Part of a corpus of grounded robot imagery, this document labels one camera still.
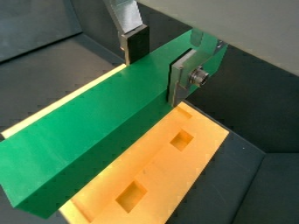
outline illuminated orange panel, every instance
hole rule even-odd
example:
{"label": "illuminated orange panel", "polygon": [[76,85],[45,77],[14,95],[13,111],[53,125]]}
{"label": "illuminated orange panel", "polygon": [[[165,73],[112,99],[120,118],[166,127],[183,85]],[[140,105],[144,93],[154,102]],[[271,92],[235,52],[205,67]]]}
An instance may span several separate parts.
{"label": "illuminated orange panel", "polygon": [[227,135],[181,103],[60,209],[72,224],[165,223]]}

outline rectangular slot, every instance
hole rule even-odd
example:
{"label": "rectangular slot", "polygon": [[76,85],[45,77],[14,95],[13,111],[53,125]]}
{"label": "rectangular slot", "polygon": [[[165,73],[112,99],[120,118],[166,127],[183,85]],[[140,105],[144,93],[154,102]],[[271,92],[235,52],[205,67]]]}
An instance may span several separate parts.
{"label": "rectangular slot", "polygon": [[192,140],[192,136],[181,130],[173,140],[170,141],[170,145],[179,150],[183,151],[185,146],[189,144]]}
{"label": "rectangular slot", "polygon": [[116,202],[129,213],[134,208],[140,199],[144,197],[144,195],[145,195],[145,189],[136,181],[133,181],[132,184],[128,186],[128,188],[116,198]]}

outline metal bracket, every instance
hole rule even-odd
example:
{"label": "metal bracket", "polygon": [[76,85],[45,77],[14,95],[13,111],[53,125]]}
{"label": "metal bracket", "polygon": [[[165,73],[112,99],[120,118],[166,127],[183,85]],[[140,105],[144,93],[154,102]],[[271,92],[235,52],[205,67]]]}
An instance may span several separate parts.
{"label": "metal bracket", "polygon": [[[197,46],[201,42],[201,35],[192,33],[191,43]],[[203,64],[209,58],[227,46],[221,40],[217,40],[211,52],[204,52],[191,49],[177,60],[172,63],[168,86],[168,102],[175,107],[189,95],[191,86],[200,87],[204,85],[209,74],[203,70]]]}
{"label": "metal bracket", "polygon": [[104,0],[113,19],[120,48],[129,65],[149,53],[149,28],[142,23],[134,0]]}

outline gray surface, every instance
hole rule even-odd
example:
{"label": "gray surface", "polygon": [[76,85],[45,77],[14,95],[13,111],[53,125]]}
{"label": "gray surface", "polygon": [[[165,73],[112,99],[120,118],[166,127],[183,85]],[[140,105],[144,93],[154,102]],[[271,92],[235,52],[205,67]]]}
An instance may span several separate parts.
{"label": "gray surface", "polygon": [[[84,33],[93,38],[109,51],[124,58],[117,40],[117,28],[108,15],[104,1],[70,0],[77,13]],[[187,32],[191,28],[160,12],[138,5],[141,18],[150,28],[150,51]]]}
{"label": "gray surface", "polygon": [[0,0],[0,61],[80,32],[69,0]]}
{"label": "gray surface", "polygon": [[56,212],[48,220],[44,220],[20,210],[12,208],[0,186],[0,223],[1,224],[68,224],[60,212]]}
{"label": "gray surface", "polygon": [[229,133],[166,223],[229,224],[263,157],[261,150]]}
{"label": "gray surface", "polygon": [[299,223],[299,154],[267,154],[233,224]]}
{"label": "gray surface", "polygon": [[84,34],[5,62],[0,66],[0,131],[120,63]]}
{"label": "gray surface", "polygon": [[188,102],[265,152],[299,152],[299,77],[231,47]]}
{"label": "gray surface", "polygon": [[295,0],[137,0],[299,75]]}

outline bolt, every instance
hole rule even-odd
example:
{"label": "bolt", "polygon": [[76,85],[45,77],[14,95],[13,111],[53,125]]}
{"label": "bolt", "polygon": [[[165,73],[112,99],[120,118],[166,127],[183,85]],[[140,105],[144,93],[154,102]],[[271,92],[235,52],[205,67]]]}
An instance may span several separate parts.
{"label": "bolt", "polygon": [[209,78],[209,74],[199,66],[191,73],[191,84],[197,87],[201,87]]}

